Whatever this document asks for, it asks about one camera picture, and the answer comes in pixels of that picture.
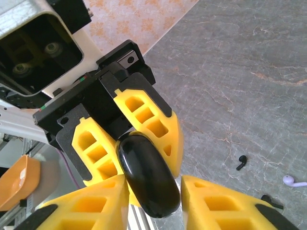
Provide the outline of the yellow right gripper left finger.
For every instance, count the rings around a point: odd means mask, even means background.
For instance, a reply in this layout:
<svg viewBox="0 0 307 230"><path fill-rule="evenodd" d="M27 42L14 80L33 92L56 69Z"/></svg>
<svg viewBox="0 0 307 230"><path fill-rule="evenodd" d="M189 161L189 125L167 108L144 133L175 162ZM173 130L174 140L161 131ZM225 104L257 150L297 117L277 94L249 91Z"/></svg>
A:
<svg viewBox="0 0 307 230"><path fill-rule="evenodd" d="M18 230L125 230L129 190L124 175L46 202Z"/></svg>

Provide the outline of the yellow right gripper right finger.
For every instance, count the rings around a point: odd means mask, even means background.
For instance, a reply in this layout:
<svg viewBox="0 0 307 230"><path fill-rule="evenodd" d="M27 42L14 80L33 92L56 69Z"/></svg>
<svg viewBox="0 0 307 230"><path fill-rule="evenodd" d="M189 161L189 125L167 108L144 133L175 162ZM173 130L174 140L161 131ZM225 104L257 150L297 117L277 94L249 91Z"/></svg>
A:
<svg viewBox="0 0 307 230"><path fill-rule="evenodd" d="M296 230L269 203L200 178L181 177L187 230Z"/></svg>

